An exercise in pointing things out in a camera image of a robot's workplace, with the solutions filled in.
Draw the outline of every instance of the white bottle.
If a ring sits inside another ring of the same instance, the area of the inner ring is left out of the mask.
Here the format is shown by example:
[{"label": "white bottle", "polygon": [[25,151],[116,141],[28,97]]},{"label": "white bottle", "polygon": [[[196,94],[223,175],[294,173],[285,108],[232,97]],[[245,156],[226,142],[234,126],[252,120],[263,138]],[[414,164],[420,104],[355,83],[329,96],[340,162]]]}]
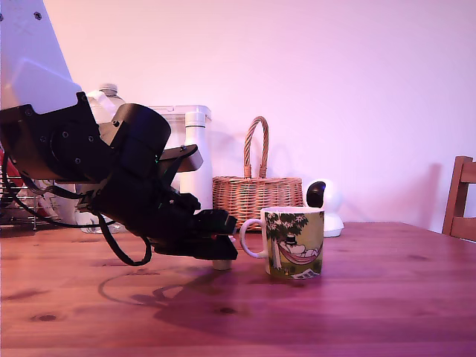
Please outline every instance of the white bottle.
[{"label": "white bottle", "polygon": [[196,144],[199,147],[203,164],[196,171],[180,173],[180,192],[193,194],[202,205],[202,210],[211,209],[212,172],[210,151],[205,135],[205,113],[185,113],[185,145]]}]

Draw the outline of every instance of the white security camera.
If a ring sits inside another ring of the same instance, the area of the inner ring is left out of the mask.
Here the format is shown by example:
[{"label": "white security camera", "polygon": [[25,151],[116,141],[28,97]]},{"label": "white security camera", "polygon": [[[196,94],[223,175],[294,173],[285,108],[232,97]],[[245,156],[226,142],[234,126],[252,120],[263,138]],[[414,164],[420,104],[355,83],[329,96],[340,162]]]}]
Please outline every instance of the white security camera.
[{"label": "white security camera", "polygon": [[326,178],[313,180],[303,193],[306,206],[324,209],[324,236],[340,236],[344,223],[336,212],[341,206],[342,195],[334,182]]}]

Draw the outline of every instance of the red object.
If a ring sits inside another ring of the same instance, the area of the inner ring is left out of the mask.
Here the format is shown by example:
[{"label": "red object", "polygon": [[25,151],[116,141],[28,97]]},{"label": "red object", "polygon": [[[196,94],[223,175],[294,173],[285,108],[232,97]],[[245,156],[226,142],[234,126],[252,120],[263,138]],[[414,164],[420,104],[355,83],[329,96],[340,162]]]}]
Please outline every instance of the red object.
[{"label": "red object", "polygon": [[[3,161],[3,157],[4,157],[4,152],[2,150],[0,150],[0,160]],[[17,187],[21,187],[21,186],[24,186],[25,183],[23,182],[23,180],[20,177],[20,173],[18,172],[18,170],[13,166],[12,162],[10,159],[8,159],[8,165],[7,165],[7,175],[8,175],[8,178],[10,179],[11,182],[13,182],[15,184],[15,186]]]},{"label": "red object", "polygon": [[318,255],[311,255],[310,257],[299,257],[298,255],[295,255],[293,253],[289,253],[286,249],[281,247],[281,245],[278,245],[278,248],[280,249],[280,252],[283,254],[283,256],[289,260],[291,263],[298,264],[300,266],[306,265],[314,261],[317,257],[319,257],[319,254],[321,253],[322,245],[318,250]]}]

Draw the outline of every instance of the black cable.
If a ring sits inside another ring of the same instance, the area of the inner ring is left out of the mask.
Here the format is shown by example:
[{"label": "black cable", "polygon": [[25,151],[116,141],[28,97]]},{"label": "black cable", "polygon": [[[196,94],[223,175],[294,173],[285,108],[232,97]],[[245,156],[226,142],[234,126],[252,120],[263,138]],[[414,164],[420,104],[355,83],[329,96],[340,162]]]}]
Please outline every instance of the black cable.
[{"label": "black cable", "polygon": [[[1,162],[1,179],[7,188],[7,193],[8,195],[24,210],[26,210],[29,214],[34,215],[37,219],[40,219],[44,222],[51,223],[52,225],[58,225],[60,227],[66,227],[66,228],[98,228],[101,227],[101,225],[71,225],[69,223],[63,223],[63,222],[58,222],[55,221],[54,219],[44,217],[41,214],[37,213],[36,211],[32,210],[29,208],[27,205],[25,205],[17,196],[16,193],[13,191],[13,188],[10,186],[10,182],[8,181],[7,177],[7,165],[8,165],[8,158],[9,155],[5,152],[3,156],[3,161]],[[107,225],[112,225],[114,224],[115,221],[107,222]]]},{"label": "black cable", "polygon": [[146,253],[144,255],[144,258],[138,262],[135,262],[134,260],[129,258],[129,256],[124,253],[122,249],[120,249],[118,243],[109,231],[109,227],[107,226],[104,217],[100,213],[95,213],[95,215],[99,219],[101,231],[103,232],[104,238],[106,238],[107,244],[109,244],[109,247],[111,247],[112,251],[123,263],[127,264],[128,266],[143,266],[144,264],[147,264],[150,261],[150,259],[152,258],[152,245],[150,244],[150,241],[147,239],[147,237],[141,237],[144,243],[146,243]]}]

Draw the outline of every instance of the illustrated mug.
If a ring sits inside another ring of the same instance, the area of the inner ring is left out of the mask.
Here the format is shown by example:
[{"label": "illustrated mug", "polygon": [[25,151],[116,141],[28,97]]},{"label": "illustrated mug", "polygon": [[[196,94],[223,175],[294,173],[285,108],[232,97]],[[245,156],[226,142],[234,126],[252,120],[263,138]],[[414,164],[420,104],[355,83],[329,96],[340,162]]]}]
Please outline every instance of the illustrated mug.
[{"label": "illustrated mug", "polygon": [[[324,210],[311,207],[269,207],[261,219],[249,219],[239,230],[243,250],[253,258],[266,259],[273,277],[309,279],[322,268]],[[245,241],[246,229],[257,223],[263,232],[263,251],[254,253]]]}]

